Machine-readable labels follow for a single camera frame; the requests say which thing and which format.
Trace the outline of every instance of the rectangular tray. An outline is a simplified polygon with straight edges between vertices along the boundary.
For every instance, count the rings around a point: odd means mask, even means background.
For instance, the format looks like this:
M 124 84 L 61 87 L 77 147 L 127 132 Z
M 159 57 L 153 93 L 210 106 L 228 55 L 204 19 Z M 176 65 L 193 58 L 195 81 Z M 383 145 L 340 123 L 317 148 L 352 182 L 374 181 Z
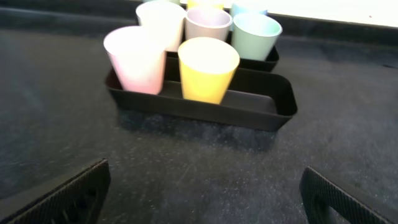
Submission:
M 124 110 L 141 110 L 185 118 L 277 131 L 297 112 L 290 82 L 280 76 L 237 69 L 220 105 L 184 100 L 178 59 L 167 57 L 163 89 L 158 95 L 124 91 L 112 69 L 106 86 Z
M 232 32 L 230 31 L 225 42 L 231 44 L 231 40 L 232 40 Z M 182 41 L 185 41 L 185 32 L 183 33 Z M 178 54 L 176 52 L 167 52 L 167 56 L 178 58 Z M 279 61 L 279 54 L 274 46 L 271 52 L 269 52 L 269 55 L 265 61 L 241 59 L 238 68 L 246 68 L 262 72 L 271 72 L 274 69 L 274 67 L 278 64 L 278 61 Z

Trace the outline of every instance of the yellow cup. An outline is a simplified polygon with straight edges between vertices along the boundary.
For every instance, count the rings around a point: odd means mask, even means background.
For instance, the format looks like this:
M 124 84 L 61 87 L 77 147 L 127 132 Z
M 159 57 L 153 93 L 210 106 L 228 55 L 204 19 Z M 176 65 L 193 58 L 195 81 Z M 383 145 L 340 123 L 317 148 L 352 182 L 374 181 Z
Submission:
M 223 0 L 187 0 L 187 9 L 197 6 L 206 6 L 206 7 L 214 7 L 217 9 L 224 9 L 224 1 Z
M 237 51 L 218 39 L 197 37 L 178 48 L 184 99 L 220 104 L 239 65 Z

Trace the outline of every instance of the cup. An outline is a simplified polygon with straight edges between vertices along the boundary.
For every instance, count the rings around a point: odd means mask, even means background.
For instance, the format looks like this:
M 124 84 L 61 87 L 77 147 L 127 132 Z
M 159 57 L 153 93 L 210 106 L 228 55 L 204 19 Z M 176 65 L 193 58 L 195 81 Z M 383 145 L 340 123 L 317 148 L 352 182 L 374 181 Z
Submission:
M 149 1 L 157 1 L 157 0 L 142 0 L 142 2 L 149 2 Z M 180 0 L 163 0 L 163 1 L 169 1 L 169 2 L 180 5 Z
M 191 9 L 193 7 L 198 7 L 198 6 L 224 9 L 224 1 L 223 0 L 187 0 L 187 9 Z
M 181 44 L 186 13 L 183 7 L 162 0 L 142 3 L 136 9 L 139 24 L 170 52 L 176 52 Z
M 212 37 L 222 41 L 228 36 L 232 17 L 222 9 L 194 7 L 185 16 L 185 37 Z
M 239 64 L 232 46 L 209 37 L 197 37 L 178 48 L 184 99 L 220 104 Z
M 234 0 L 230 10 L 232 18 L 240 13 L 256 13 L 267 15 L 267 7 L 265 1 L 261 0 Z M 230 31 L 234 30 L 234 25 L 232 24 L 229 28 Z
M 145 27 L 118 28 L 105 37 L 104 47 L 123 89 L 148 94 L 162 90 L 165 46 Z
M 282 26 L 261 14 L 239 14 L 234 18 L 231 45 L 241 58 L 265 60 L 274 46 Z

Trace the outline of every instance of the pink cup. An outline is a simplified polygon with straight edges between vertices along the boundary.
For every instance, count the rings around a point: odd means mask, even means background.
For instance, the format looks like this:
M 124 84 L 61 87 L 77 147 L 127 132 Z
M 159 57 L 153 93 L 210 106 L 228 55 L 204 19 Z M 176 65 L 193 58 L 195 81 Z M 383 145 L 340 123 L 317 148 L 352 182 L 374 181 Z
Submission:
M 104 47 L 123 89 L 160 93 L 166 46 L 153 39 L 145 27 L 118 28 L 105 37 Z

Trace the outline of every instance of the dark countertop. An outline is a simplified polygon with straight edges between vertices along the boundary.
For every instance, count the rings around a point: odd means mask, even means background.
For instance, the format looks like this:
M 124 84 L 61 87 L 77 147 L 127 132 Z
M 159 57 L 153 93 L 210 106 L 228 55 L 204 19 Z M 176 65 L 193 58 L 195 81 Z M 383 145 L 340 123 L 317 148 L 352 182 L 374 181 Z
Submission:
M 281 37 L 273 73 L 298 113 L 267 133 L 118 111 L 102 45 L 114 24 L 1 15 L 0 198 L 105 157 L 98 223 L 306 223 L 306 166 L 398 207 L 397 49 Z

